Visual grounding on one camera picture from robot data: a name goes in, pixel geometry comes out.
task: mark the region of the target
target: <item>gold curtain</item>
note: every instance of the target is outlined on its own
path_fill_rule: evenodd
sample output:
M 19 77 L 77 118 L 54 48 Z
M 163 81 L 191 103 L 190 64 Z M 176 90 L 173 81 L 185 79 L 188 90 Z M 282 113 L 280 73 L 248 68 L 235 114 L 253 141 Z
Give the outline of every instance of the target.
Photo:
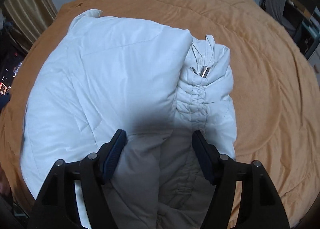
M 14 22 L 12 36 L 29 51 L 57 15 L 51 0 L 5 0 L 4 9 Z

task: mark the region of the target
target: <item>metal screw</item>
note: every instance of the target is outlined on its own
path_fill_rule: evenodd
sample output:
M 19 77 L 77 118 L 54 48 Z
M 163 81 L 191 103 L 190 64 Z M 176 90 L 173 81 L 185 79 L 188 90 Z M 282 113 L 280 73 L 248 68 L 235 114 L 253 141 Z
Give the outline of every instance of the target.
M 55 162 L 55 165 L 59 167 L 59 166 L 61 166 L 63 163 L 64 163 L 64 160 L 57 160 L 57 161 Z
M 90 160 L 94 160 L 96 157 L 98 157 L 98 155 L 97 155 L 95 152 L 90 153 L 90 154 L 88 155 L 88 158 L 89 158 Z
M 228 160 L 228 159 L 229 159 L 229 156 L 226 155 L 226 154 L 221 154 L 221 155 L 220 155 L 220 159 L 222 159 L 222 160 Z
M 258 161 L 258 160 L 254 160 L 254 161 L 253 161 L 253 164 L 254 164 L 256 167 L 260 167 L 260 166 L 262 165 L 261 162 Z

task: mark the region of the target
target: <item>bed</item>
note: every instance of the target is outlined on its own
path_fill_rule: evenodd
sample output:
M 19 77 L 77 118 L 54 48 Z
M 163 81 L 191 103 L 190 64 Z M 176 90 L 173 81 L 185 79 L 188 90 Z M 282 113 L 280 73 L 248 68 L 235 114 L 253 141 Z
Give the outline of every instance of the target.
M 25 107 L 36 77 L 66 35 L 74 17 L 88 9 L 102 16 L 152 20 L 211 34 L 230 48 L 237 122 L 236 159 L 260 160 L 284 204 L 291 226 L 307 213 L 320 190 L 320 92 L 315 74 L 288 33 L 253 0 L 76 0 L 35 42 L 1 112 L 0 160 L 18 202 L 34 202 L 22 178 L 20 151 Z M 229 226 L 240 203 L 238 185 Z

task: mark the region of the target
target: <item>person's hand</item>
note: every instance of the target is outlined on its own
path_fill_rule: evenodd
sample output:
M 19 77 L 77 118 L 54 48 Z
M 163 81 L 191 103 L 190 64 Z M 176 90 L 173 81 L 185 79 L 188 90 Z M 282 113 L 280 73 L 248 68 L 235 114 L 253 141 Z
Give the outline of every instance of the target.
M 4 170 L 1 168 L 0 165 L 0 194 L 4 196 L 8 196 L 10 194 L 10 185 L 9 181 L 5 175 Z

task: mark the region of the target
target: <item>white puffer jacket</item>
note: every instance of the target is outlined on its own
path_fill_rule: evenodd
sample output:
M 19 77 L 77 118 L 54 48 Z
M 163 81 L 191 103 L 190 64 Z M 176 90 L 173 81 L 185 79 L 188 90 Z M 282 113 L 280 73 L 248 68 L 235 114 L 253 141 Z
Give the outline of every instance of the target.
M 229 48 L 152 21 L 88 10 L 44 63 L 30 93 L 21 169 L 37 196 L 57 159 L 97 152 L 127 132 L 107 202 L 120 229 L 198 227 L 214 188 L 191 146 L 201 130 L 235 158 Z M 206 78 L 195 74 L 211 67 Z M 76 184 L 82 225 L 90 228 Z

